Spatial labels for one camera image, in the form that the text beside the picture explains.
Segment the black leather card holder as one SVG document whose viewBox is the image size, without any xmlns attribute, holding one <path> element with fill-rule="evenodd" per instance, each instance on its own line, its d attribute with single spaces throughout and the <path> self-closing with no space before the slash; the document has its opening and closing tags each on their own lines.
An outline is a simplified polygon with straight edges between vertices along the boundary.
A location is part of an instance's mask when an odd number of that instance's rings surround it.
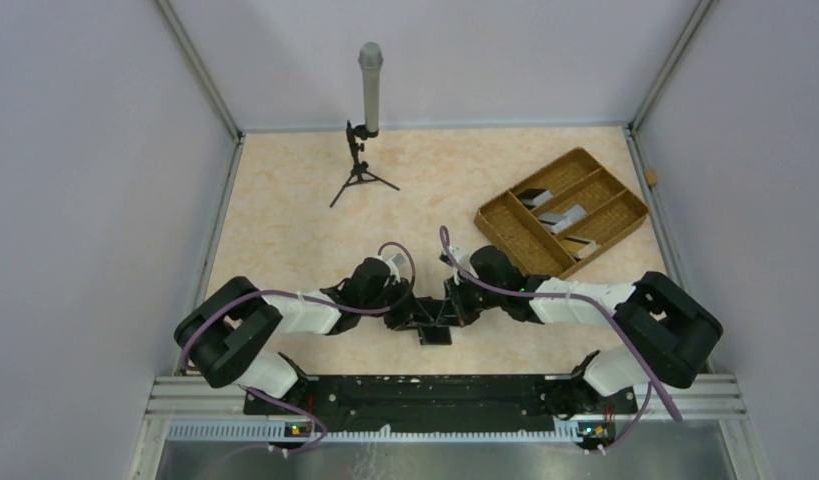
<svg viewBox="0 0 819 480">
<path fill-rule="evenodd" d="M 459 321 L 452 302 L 449 299 L 442 301 L 443 308 L 437 320 L 416 320 L 422 346 L 452 344 L 451 329 L 459 327 Z"/>
</svg>

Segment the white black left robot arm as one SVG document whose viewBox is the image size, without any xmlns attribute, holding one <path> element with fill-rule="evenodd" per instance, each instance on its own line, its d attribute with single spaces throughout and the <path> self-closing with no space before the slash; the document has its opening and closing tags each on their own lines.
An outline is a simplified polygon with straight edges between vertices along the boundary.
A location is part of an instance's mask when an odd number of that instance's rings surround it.
<svg viewBox="0 0 819 480">
<path fill-rule="evenodd" d="M 337 285 L 306 293 L 260 291 L 247 277 L 234 277 L 182 320 L 173 338 L 181 363 L 192 364 L 211 387 L 255 388 L 288 414 L 304 404 L 304 375 L 285 356 L 265 351 L 273 335 L 338 335 L 365 316 L 399 330 L 427 319 L 421 308 L 429 301 L 414 295 L 394 259 L 368 257 Z"/>
</svg>

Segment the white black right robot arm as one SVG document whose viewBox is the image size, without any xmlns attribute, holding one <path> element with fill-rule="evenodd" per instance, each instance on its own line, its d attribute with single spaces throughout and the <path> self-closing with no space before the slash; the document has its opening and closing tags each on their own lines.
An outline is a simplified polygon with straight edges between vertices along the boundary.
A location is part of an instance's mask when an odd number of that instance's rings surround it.
<svg viewBox="0 0 819 480">
<path fill-rule="evenodd" d="M 585 412 L 646 384 L 671 418 L 681 420 L 667 389 L 690 387 L 723 335 L 719 320 L 659 272 L 615 284 L 524 275 L 494 246 L 465 254 L 445 244 L 442 259 L 453 267 L 456 286 L 468 290 L 460 297 L 465 312 L 499 308 L 522 322 L 608 328 L 618 335 L 621 346 L 588 355 L 572 374 L 572 400 Z"/>
</svg>

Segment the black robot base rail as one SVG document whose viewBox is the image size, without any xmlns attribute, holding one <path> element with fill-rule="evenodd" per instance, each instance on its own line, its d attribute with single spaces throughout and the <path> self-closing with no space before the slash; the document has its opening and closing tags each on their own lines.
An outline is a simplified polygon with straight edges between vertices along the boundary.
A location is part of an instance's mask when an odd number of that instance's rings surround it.
<svg viewBox="0 0 819 480">
<path fill-rule="evenodd" d="M 632 388 L 602 397 L 583 380 L 520 375 L 322 375 L 283 397 L 331 433 L 548 432 L 578 415 L 634 414 Z"/>
</svg>

